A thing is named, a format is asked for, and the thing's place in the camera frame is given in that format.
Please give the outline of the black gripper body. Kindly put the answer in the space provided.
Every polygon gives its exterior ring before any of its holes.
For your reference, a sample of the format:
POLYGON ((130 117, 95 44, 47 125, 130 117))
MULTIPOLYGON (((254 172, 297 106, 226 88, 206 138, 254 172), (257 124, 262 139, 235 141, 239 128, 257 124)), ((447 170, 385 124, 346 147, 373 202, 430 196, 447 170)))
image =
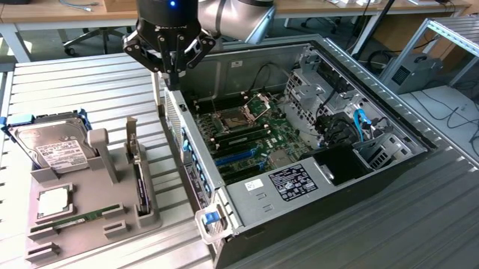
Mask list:
POLYGON ((201 34, 198 1, 138 1, 135 45, 186 54, 201 34))

